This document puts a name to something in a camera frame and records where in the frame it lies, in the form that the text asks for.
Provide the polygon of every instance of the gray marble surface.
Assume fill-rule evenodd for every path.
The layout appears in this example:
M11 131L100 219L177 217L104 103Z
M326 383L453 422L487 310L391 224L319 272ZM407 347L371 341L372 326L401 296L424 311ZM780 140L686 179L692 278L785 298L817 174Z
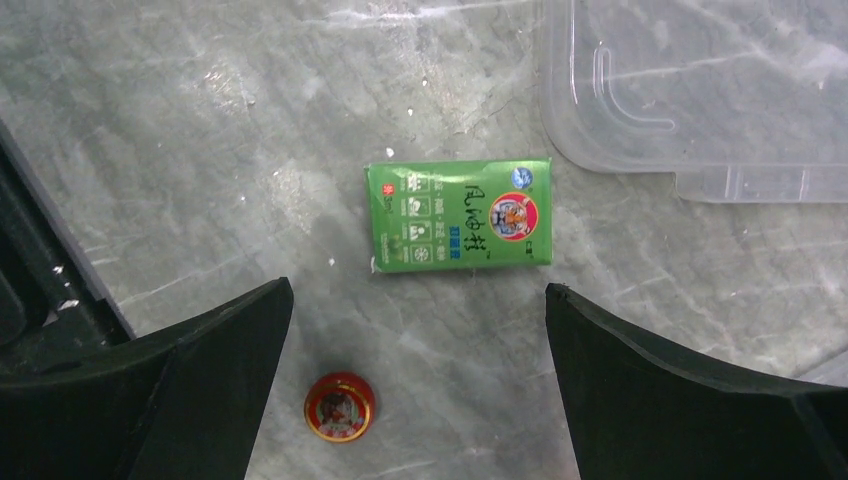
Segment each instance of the gray marble surface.
M291 279L247 478L578 478L550 281L765 372L848 345L848 207L688 203L671 175L575 167L541 123L539 10L0 0L0 116L139 334ZM548 155L552 267L371 274L363 166ZM301 413L340 369L380 399L349 445Z

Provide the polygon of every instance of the small cardboard box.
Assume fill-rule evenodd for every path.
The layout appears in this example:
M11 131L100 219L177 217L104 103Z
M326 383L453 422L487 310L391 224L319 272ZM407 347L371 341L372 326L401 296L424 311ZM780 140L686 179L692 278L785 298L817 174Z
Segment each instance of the small cardboard box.
M549 265L550 159L365 168L379 272Z

